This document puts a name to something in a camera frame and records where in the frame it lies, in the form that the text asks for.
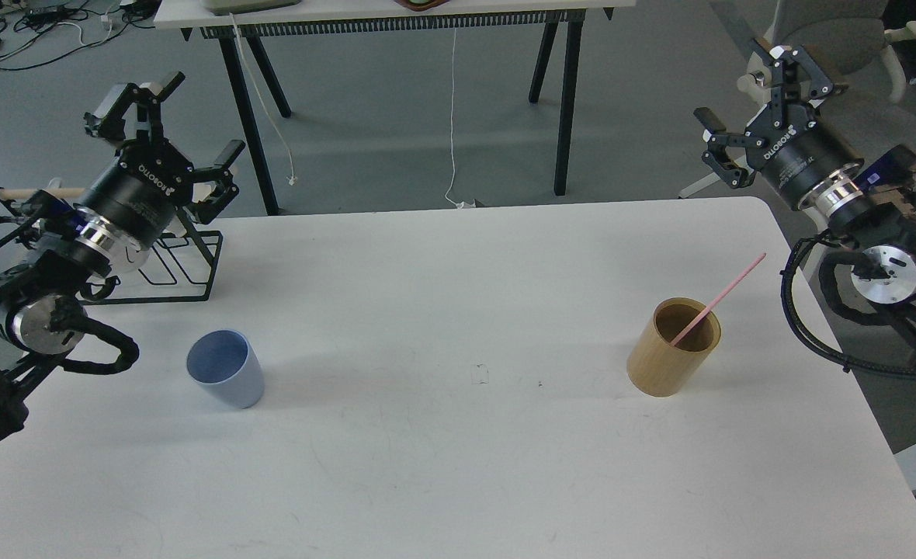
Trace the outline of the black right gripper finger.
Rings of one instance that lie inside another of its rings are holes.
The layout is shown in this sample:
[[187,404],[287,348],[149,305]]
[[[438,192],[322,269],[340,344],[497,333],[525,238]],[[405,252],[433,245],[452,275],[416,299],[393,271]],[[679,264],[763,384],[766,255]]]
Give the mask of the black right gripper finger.
[[845,77],[833,61],[819,47],[773,45],[763,36],[751,40],[751,49],[769,68],[769,82],[763,88],[766,103],[747,124],[749,130],[820,127],[819,105],[846,91]]
[[696,107],[693,116],[703,125],[706,132],[706,151],[702,160],[721,181],[732,189],[749,187],[756,171],[738,164],[729,156],[729,148],[743,148],[749,155],[753,150],[766,148],[765,137],[754,137],[747,132],[731,132],[727,125],[709,107]]

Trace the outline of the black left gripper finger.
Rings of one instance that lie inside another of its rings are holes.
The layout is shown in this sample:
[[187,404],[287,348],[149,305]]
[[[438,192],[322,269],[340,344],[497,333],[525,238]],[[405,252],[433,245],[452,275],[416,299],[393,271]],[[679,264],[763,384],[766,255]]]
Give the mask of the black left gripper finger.
[[210,166],[196,168],[187,173],[187,181],[192,185],[192,194],[188,195],[187,213],[194,222],[210,225],[237,198],[239,188],[234,184],[231,166],[244,151],[245,146],[241,139],[234,139],[225,145]]
[[93,113],[83,114],[83,127],[89,137],[122,145],[126,137],[126,113],[137,109],[135,140],[154,145],[165,138],[161,120],[164,100],[185,81],[183,73],[170,73],[159,82],[116,84]]

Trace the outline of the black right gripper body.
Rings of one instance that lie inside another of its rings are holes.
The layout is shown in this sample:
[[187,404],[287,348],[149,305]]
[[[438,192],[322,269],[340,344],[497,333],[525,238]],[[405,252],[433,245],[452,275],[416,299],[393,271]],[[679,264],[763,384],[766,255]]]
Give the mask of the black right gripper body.
[[747,164],[760,172],[785,205],[799,211],[810,191],[836,172],[856,177],[865,159],[833,127],[821,123],[813,107],[788,107],[776,118],[764,107],[746,131],[766,141],[747,148]]

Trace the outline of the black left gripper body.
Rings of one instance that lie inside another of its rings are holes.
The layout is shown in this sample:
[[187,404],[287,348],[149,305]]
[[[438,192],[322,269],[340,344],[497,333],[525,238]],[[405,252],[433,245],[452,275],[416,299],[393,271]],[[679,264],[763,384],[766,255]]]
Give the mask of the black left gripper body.
[[113,265],[140,265],[175,210],[188,204],[191,187],[182,175],[193,164],[169,141],[125,141],[114,162],[88,187],[78,203],[85,220],[78,243]]

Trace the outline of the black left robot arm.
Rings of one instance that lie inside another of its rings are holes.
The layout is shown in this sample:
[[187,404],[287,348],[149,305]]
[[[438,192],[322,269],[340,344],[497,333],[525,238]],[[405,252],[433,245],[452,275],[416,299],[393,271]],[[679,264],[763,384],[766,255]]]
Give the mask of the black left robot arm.
[[199,168],[168,141],[162,105],[184,78],[114,85],[83,116],[86,133],[115,149],[90,187],[0,189],[0,248],[26,248],[0,273],[0,441],[24,428],[26,397],[50,372],[113,375],[138,361],[136,342],[90,318],[85,305],[107,304],[121,277],[166,238],[198,248],[212,289],[223,236],[196,225],[212,223],[237,197],[231,166],[245,143],[234,139]]

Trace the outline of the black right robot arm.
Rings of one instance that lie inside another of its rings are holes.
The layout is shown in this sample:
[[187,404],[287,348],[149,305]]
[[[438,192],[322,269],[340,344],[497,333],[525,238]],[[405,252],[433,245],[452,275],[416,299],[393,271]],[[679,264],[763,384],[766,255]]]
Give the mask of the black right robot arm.
[[[819,231],[796,241],[781,272],[780,300],[796,338],[846,372],[916,380],[916,153],[899,143],[865,159],[830,124],[820,104],[848,86],[812,46],[751,42],[770,71],[766,100],[741,132],[707,107],[702,160],[727,186],[761,176],[793,211],[816,213]],[[796,272],[816,247],[817,280],[835,315],[863,326],[892,328],[913,349],[905,366],[876,363],[831,348],[803,325],[793,297]]]

